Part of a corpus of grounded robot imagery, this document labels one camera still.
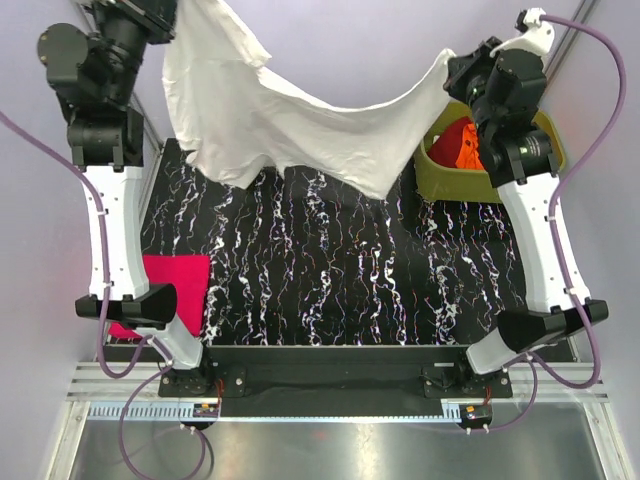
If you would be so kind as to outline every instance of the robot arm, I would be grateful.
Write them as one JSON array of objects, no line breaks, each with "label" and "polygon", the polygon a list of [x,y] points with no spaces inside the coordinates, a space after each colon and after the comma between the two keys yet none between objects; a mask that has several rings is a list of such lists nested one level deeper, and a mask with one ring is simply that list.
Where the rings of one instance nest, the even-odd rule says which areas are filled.
[{"label": "robot arm", "polygon": [[521,353],[581,331],[571,295],[585,307],[592,324],[608,317],[607,304],[591,300],[557,206],[555,222],[563,247],[571,291],[555,253],[548,211],[558,186],[558,161],[549,136],[534,123],[547,85],[542,56],[553,43],[553,28],[541,22],[542,9],[523,11],[518,38],[491,38],[466,57],[449,61],[445,90],[469,105],[478,132],[480,160],[513,223],[526,287],[526,306],[498,314],[498,328],[467,350],[472,374],[499,370]]},{"label": "robot arm", "polygon": [[164,346],[158,351],[173,362],[175,376],[187,380],[191,389],[206,388],[214,381],[213,366],[176,313],[175,287],[150,284],[144,270],[138,218],[144,120],[129,106],[147,44],[173,38],[177,0],[83,3],[95,19],[96,33],[85,35],[72,25],[57,24],[38,42],[48,83],[68,123],[73,164],[100,193],[105,210],[111,278],[107,299],[100,212],[85,189],[93,269],[89,294],[76,301],[76,311],[97,318],[102,303],[109,302],[109,320],[151,335]]}]

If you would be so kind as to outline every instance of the silver metal base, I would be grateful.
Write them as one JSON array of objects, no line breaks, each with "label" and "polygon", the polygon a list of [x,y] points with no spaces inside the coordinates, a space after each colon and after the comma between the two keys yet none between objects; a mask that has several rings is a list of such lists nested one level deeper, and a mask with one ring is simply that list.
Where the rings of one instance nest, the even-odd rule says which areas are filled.
[{"label": "silver metal base", "polygon": [[[575,381],[587,380],[592,372],[590,363],[556,363],[552,366],[563,377]],[[593,442],[597,448],[598,457],[602,464],[605,478],[616,480],[632,480],[635,478],[630,462],[622,443],[611,412],[609,398],[605,385],[597,384],[585,391],[570,390],[553,380],[540,367],[537,368],[539,384],[537,402],[546,404],[580,404],[584,409]],[[138,365],[131,374],[122,380],[112,380],[106,377],[97,363],[81,363],[68,393],[67,421],[60,433],[55,457],[51,462],[48,475],[49,480],[69,480],[73,471],[74,461],[80,445],[83,430],[88,419],[102,419],[115,421],[124,402],[129,398],[133,390],[143,380],[157,373],[157,366]],[[513,399],[493,399],[496,404],[526,403],[530,398],[533,376],[528,364],[514,365],[509,369],[514,392]],[[134,415],[138,420],[180,420],[180,415],[189,415],[194,404],[217,404],[217,398],[183,398],[176,402],[175,399],[160,398],[157,395],[158,381],[150,384],[136,398],[134,407],[137,408]],[[443,415],[431,418],[309,418],[309,419],[264,419],[264,418],[240,418],[225,419],[220,421],[227,423],[366,423],[366,424],[392,424],[392,423],[455,423],[459,422],[459,404],[472,403],[469,399],[449,398],[443,400]]]}]

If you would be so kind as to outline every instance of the orange cloth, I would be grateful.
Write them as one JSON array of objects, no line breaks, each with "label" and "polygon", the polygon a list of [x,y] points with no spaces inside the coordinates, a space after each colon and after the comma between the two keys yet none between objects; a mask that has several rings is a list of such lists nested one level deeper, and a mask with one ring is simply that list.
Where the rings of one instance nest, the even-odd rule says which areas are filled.
[{"label": "orange cloth", "polygon": [[456,159],[456,168],[484,170],[480,155],[478,155],[478,134],[472,122],[469,122],[462,129],[462,145]]},{"label": "orange cloth", "polygon": [[431,146],[429,158],[447,168],[484,170],[478,155],[478,136],[469,117],[453,122]]}]

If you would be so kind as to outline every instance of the white cloth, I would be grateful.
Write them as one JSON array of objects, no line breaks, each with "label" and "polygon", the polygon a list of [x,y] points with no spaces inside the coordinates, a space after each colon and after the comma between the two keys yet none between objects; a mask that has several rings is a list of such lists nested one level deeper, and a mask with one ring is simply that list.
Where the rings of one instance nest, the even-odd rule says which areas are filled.
[{"label": "white cloth", "polygon": [[178,2],[163,83],[187,162],[209,179],[246,188],[264,166],[307,165],[385,198],[447,105],[443,50],[408,92],[367,108],[338,108],[275,74],[269,54],[221,0]]}]

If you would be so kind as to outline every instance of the white bracket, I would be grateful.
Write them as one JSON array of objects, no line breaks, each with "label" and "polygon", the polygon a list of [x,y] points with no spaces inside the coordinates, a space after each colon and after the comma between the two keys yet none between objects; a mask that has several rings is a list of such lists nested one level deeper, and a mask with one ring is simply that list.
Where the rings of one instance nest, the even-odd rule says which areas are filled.
[{"label": "white bracket", "polygon": [[518,48],[527,52],[535,53],[542,57],[543,62],[551,51],[555,39],[555,30],[549,22],[540,20],[540,16],[546,12],[542,8],[530,8],[524,17],[524,24],[529,29],[519,37],[512,38],[498,45],[491,51],[493,57],[501,50]]},{"label": "white bracket", "polygon": [[[142,168],[125,167],[115,172],[111,166],[87,167],[84,176],[101,195],[107,223],[109,270],[111,272],[110,299],[121,301],[125,295],[138,298],[149,291],[149,279],[142,263],[140,246],[139,199]],[[84,188],[89,209],[92,274],[89,293],[99,300],[104,296],[102,239],[96,202]]]}]

